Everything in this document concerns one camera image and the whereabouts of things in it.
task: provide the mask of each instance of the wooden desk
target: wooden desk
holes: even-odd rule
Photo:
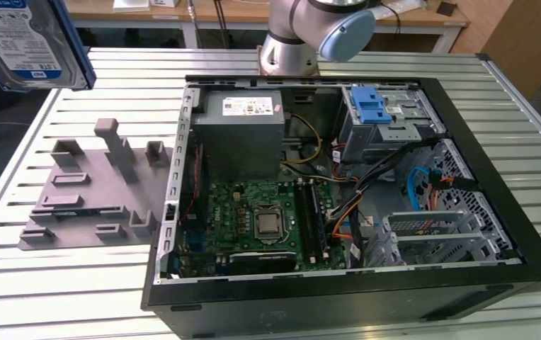
[[[113,13],[113,0],[64,0],[78,27],[87,28],[179,28],[183,30],[186,48],[198,48],[195,26],[190,22],[186,0],[177,8],[151,7],[150,11]],[[430,8],[438,0],[430,0]],[[226,25],[231,30],[267,30],[269,5],[225,0]],[[213,0],[195,0],[199,28],[218,29],[218,16]],[[399,15],[403,34],[438,35],[433,52],[449,53],[459,31],[469,20],[457,9],[453,16],[437,14],[433,10],[415,9]],[[397,18],[378,20],[377,33],[394,33]]]

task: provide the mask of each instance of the white table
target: white table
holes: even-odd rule
[[[186,74],[255,74],[255,51],[92,49],[92,91],[54,90],[0,177],[0,339],[175,339],[141,310],[149,246],[20,251],[18,236],[62,137],[103,148],[96,119],[114,117],[133,147],[173,145]],[[435,77],[541,234],[541,118],[490,62],[471,55],[365,53],[319,63],[325,75]],[[541,339],[541,292],[461,320],[275,334],[257,339]]]

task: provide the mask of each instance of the yellow wire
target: yellow wire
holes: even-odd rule
[[[281,161],[281,163],[282,164],[302,164],[302,163],[313,161],[317,158],[317,156],[319,156],[319,153],[321,153],[321,136],[319,136],[319,133],[317,132],[315,128],[313,127],[313,125],[309,123],[309,121],[301,115],[297,115],[295,113],[293,113],[291,115],[294,117],[297,117],[302,121],[302,123],[305,123],[305,125],[309,127],[309,129],[315,134],[315,136],[317,136],[317,151],[313,154],[313,156],[309,157],[309,158],[297,159],[294,161]]]

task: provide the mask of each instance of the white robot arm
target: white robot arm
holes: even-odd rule
[[[269,34],[261,51],[266,75],[311,75],[317,52],[330,62],[349,61],[375,29],[367,0],[273,0]]]

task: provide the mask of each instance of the hard drive label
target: hard drive label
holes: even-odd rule
[[[222,115],[273,115],[271,97],[227,97],[222,100]]]
[[[31,27],[31,10],[24,0],[0,0],[0,58],[10,70],[27,79],[60,76],[51,46]]]

